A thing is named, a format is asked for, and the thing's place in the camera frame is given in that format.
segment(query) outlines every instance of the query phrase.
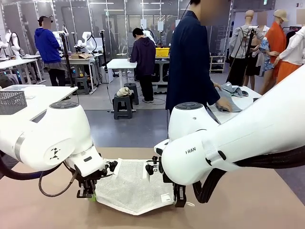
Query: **plastic stool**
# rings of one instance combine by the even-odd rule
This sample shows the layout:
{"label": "plastic stool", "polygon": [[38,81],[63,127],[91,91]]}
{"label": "plastic stool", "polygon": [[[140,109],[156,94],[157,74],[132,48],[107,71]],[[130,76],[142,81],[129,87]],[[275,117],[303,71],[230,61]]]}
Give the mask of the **plastic stool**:
{"label": "plastic stool", "polygon": [[132,118],[132,105],[130,103],[129,95],[118,97],[117,94],[114,95],[113,99],[113,109],[114,109],[114,119],[119,119],[119,116],[126,116],[128,119]]}
{"label": "plastic stool", "polygon": [[124,87],[128,87],[129,90],[133,90],[133,93],[134,93],[133,101],[136,105],[139,105],[139,96],[138,96],[137,85],[135,83],[125,83]]}
{"label": "plastic stool", "polygon": [[77,93],[85,93],[89,94],[90,88],[87,85],[87,77],[76,77],[75,79],[75,86],[78,86],[78,83],[80,83],[80,86],[83,86],[84,89],[77,89]]}

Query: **dark suit jacket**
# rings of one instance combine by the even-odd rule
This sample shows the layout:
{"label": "dark suit jacket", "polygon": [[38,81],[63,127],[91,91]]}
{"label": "dark suit jacket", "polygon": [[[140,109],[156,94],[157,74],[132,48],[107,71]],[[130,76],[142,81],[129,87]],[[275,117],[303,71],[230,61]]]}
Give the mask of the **dark suit jacket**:
{"label": "dark suit jacket", "polygon": [[176,27],[171,45],[166,109],[185,102],[206,106],[219,98],[210,74],[210,51],[205,26],[188,11]]}

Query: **purple hoodie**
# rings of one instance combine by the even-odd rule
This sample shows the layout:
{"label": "purple hoodie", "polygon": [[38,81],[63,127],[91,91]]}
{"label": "purple hoodie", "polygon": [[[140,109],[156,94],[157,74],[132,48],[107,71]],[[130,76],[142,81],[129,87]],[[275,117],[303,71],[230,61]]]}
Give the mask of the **purple hoodie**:
{"label": "purple hoodie", "polygon": [[152,75],[155,56],[156,48],[154,43],[148,37],[141,37],[133,44],[130,62],[137,62],[137,74]]}

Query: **yellow crate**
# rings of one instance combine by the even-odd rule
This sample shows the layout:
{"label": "yellow crate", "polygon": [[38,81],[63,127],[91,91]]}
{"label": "yellow crate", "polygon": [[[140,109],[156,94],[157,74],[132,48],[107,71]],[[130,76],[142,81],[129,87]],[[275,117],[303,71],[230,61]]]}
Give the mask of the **yellow crate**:
{"label": "yellow crate", "polygon": [[170,48],[156,48],[156,57],[168,57]]}

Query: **beige hat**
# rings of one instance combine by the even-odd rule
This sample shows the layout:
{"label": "beige hat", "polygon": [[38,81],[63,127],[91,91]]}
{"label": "beige hat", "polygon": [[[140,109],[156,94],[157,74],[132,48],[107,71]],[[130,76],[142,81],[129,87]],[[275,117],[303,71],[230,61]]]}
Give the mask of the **beige hat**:
{"label": "beige hat", "polygon": [[285,10],[276,10],[273,15],[275,17],[281,18],[283,21],[289,21],[287,19],[287,12]]}
{"label": "beige hat", "polygon": [[245,17],[251,17],[251,18],[253,18],[253,17],[254,17],[254,11],[253,11],[253,10],[248,10],[248,11],[246,12]]}

